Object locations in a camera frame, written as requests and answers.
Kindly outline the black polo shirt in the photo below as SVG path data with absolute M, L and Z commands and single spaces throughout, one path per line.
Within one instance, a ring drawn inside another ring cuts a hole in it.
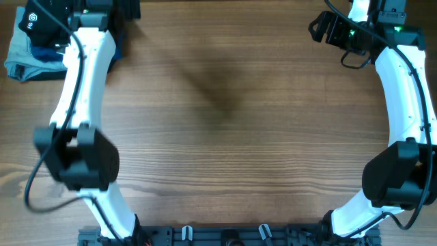
M 33 46 L 53 48 L 70 43 L 80 27 L 97 27 L 118 39 L 125 22 L 141 18 L 139 0 L 28 1 L 18 27 Z

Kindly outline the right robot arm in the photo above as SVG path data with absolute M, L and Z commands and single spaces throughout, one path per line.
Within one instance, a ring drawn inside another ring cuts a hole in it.
M 365 243 L 380 222 L 398 222 L 406 211 L 410 218 L 399 228 L 409 230 L 436 200 L 436 114 L 423 30 L 406 24 L 405 1 L 351 1 L 348 14 L 329 3 L 308 30 L 314 41 L 375 66 L 389 118 L 387 148 L 366 164 L 360 191 L 319 222 L 317 243 Z

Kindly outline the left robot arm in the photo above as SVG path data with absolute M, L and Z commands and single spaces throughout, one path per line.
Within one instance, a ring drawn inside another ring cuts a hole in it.
M 49 213 L 70 204 L 31 205 L 33 179 L 41 165 L 47 166 L 55 181 L 88 205 L 100 225 L 94 239 L 99 245 L 149 243 L 116 182 L 119 152 L 101 129 L 104 87 L 120 31 L 117 23 L 124 17 L 120 1 L 74 1 L 67 22 L 60 25 L 70 37 L 63 58 L 68 70 L 49 125 L 34 132 L 40 160 L 24 194 L 25 206 L 34 213 Z

